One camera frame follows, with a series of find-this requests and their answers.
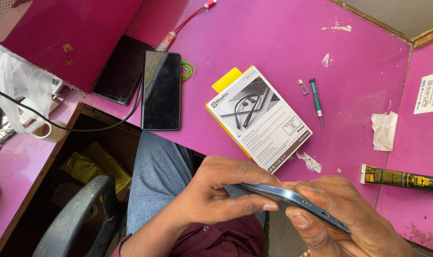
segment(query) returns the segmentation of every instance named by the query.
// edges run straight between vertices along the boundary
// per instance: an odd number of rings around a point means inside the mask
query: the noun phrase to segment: jeans
[[[178,145],[148,131],[143,131],[137,149],[128,202],[128,234],[139,230],[172,201],[191,181],[190,156]],[[231,197],[244,195],[228,185]],[[255,214],[264,227],[265,212]]]

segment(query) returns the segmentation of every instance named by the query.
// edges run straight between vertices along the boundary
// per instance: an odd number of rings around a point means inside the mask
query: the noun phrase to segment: hand
[[[276,202],[257,194],[230,197],[223,188],[239,183],[280,187],[280,181],[254,163],[219,156],[204,159],[190,184],[174,199],[188,223],[215,224],[254,214],[277,211]]]
[[[349,236],[297,207],[286,214],[310,248],[313,257],[412,257],[412,247],[396,234],[391,223],[341,176],[286,182],[282,187],[301,194],[342,221]]]

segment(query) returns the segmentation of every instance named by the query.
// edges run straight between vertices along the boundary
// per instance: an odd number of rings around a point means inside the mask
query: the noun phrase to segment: chair
[[[105,220],[88,257],[104,257],[113,237],[121,230],[126,207],[115,193],[113,175],[100,175],[86,184],[61,210],[34,251],[34,257],[66,257],[82,228],[85,216],[102,195]]]

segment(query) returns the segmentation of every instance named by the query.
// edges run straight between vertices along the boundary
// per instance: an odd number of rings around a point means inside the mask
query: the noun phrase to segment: black glue tube
[[[433,177],[396,172],[366,164],[361,169],[361,184],[382,184],[433,193]]]

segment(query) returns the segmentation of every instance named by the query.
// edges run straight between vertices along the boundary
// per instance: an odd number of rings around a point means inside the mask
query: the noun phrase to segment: earphone box
[[[236,76],[206,109],[251,161],[274,173],[313,132],[256,67]]]

